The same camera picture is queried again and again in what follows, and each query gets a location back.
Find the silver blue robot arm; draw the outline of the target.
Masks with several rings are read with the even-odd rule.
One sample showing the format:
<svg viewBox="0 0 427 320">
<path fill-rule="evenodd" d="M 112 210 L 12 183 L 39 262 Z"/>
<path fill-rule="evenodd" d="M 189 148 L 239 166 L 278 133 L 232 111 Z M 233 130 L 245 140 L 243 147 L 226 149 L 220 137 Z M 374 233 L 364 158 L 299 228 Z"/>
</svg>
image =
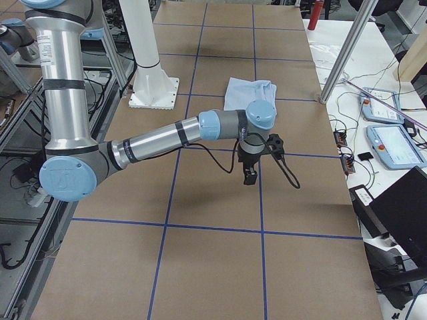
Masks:
<svg viewBox="0 0 427 320">
<path fill-rule="evenodd" d="M 267 152 L 277 111 L 255 100 L 243 109 L 204 111 L 152 132 L 121 141 L 97 142 L 89 131 L 80 39 L 103 25 L 100 1 L 25 1 L 25 17 L 37 34 L 43 89 L 51 126 L 42 188 L 74 202 L 131 163 L 159 157 L 204 140 L 236 139 L 244 183 L 256 181 L 254 164 Z"/>
</svg>

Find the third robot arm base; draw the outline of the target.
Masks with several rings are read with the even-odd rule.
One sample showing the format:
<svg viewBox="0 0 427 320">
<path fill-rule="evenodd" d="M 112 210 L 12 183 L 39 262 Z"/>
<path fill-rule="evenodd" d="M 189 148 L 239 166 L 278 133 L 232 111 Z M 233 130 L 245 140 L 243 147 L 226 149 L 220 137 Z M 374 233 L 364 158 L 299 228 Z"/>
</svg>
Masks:
<svg viewBox="0 0 427 320">
<path fill-rule="evenodd" d="M 36 40 L 25 23 L 18 18 L 5 19 L 1 22 L 1 47 L 8 55 L 18 51 L 21 58 L 28 62 L 39 58 Z"/>
</svg>

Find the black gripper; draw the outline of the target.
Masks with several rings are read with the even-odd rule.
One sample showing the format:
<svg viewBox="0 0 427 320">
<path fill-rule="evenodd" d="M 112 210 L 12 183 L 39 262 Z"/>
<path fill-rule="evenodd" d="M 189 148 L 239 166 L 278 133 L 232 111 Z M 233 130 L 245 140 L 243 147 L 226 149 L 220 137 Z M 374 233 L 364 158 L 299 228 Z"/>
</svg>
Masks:
<svg viewBox="0 0 427 320">
<path fill-rule="evenodd" d="M 255 185 L 258 173 L 254 165 L 260 160 L 262 153 L 248 153 L 243 149 L 238 149 L 238 162 L 242 164 L 244 173 L 244 185 Z"/>
</svg>

